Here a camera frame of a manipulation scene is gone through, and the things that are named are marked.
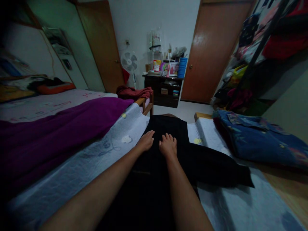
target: wooden door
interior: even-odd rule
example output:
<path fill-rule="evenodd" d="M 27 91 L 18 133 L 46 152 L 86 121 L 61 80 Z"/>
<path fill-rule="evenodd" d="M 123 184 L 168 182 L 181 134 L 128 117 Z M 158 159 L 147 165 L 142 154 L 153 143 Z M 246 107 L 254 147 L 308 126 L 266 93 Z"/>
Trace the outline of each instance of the wooden door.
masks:
<path fill-rule="evenodd" d="M 104 87 L 115 93 L 124 79 L 109 2 L 80 3 L 76 7 Z"/>
<path fill-rule="evenodd" d="M 195 26 L 181 100 L 209 103 L 253 2 L 203 2 Z"/>

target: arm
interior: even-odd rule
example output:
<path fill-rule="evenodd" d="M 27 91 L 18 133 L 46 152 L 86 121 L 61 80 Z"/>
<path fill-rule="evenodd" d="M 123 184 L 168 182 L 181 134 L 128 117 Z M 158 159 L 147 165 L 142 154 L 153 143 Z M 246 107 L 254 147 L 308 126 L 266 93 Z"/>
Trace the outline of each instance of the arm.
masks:
<path fill-rule="evenodd" d="M 154 131 L 73 196 L 40 230 L 94 230 L 107 212 L 138 157 L 151 148 Z"/>
<path fill-rule="evenodd" d="M 166 133 L 159 141 L 170 180 L 171 200 L 177 230 L 213 230 L 195 191 L 176 156 L 176 138 Z"/>

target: standing fan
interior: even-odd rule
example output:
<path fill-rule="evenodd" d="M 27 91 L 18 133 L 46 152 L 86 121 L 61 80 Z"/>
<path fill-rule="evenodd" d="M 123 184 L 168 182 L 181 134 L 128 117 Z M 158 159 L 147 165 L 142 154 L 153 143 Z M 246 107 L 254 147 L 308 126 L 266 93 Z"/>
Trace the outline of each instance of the standing fan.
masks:
<path fill-rule="evenodd" d="M 135 55 L 135 52 L 132 51 L 125 51 L 121 55 L 121 64 L 122 67 L 130 74 L 133 75 L 134 80 L 134 86 L 136 89 L 136 77 L 135 77 L 135 71 L 137 70 L 139 66 L 139 60 L 137 59 L 137 56 Z"/>

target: tile floor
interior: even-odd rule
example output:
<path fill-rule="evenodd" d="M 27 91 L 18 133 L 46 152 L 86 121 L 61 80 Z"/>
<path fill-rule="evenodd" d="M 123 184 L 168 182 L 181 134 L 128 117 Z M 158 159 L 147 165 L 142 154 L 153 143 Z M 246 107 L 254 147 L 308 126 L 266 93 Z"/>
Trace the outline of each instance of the tile floor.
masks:
<path fill-rule="evenodd" d="M 189 103 L 183 101 L 179 101 L 177 108 L 154 105 L 154 115 L 170 113 L 189 124 L 195 122 L 194 115 L 196 112 L 212 114 L 213 110 L 214 109 L 211 105 Z"/>

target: denim jacket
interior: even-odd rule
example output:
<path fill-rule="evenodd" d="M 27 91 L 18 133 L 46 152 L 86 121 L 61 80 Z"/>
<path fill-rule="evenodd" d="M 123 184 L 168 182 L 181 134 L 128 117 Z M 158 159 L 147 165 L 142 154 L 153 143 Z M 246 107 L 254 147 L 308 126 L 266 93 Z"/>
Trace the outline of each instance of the denim jacket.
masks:
<path fill-rule="evenodd" d="M 236 156 L 308 170 L 308 146 L 301 139 L 262 117 L 224 110 L 217 113 L 231 137 Z"/>

